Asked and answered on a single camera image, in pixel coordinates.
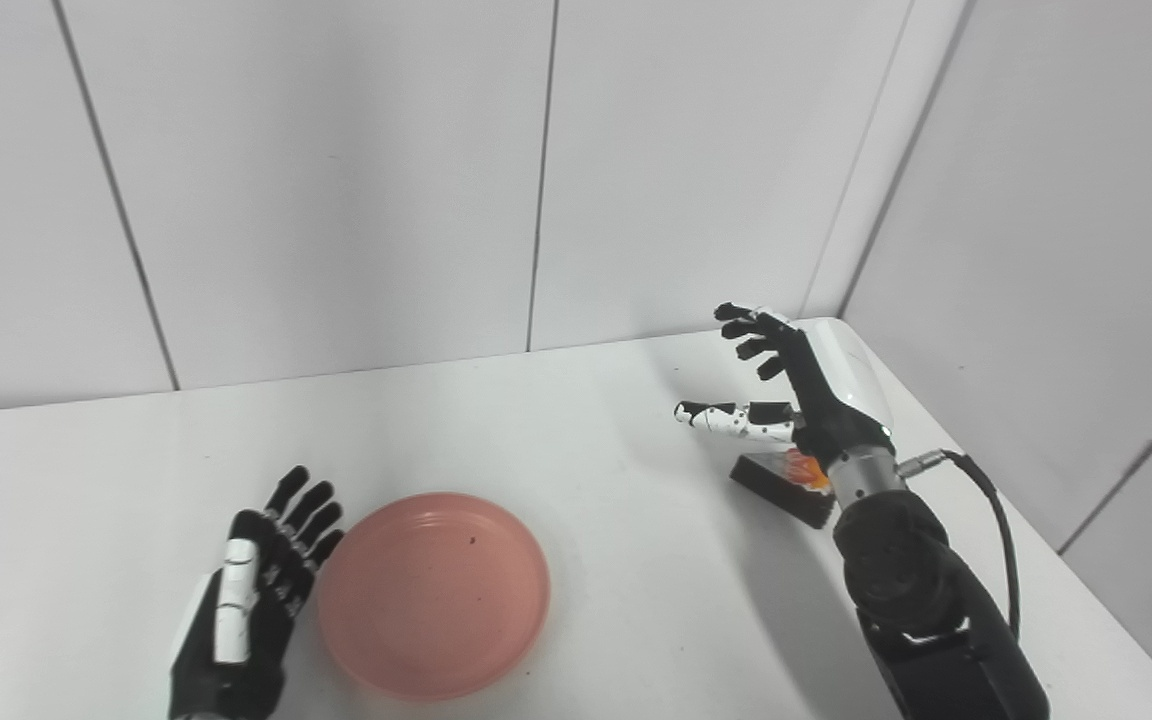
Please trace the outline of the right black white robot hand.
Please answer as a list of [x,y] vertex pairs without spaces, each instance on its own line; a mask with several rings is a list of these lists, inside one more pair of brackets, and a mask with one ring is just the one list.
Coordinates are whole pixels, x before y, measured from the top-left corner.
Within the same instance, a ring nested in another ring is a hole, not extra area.
[[692,429],[760,442],[791,444],[820,470],[859,448],[895,450],[890,402],[867,346],[838,318],[790,320],[770,306],[726,302],[714,318],[737,341],[740,361],[760,361],[761,381],[783,376],[794,400],[750,404],[681,401],[673,415]]

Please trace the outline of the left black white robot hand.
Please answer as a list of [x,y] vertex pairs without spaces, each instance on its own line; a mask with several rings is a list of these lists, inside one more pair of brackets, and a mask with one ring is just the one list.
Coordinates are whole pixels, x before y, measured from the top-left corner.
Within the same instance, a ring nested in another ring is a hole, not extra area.
[[233,516],[219,569],[200,589],[169,673],[169,719],[270,719],[285,652],[344,532],[328,480],[294,467],[260,509]]

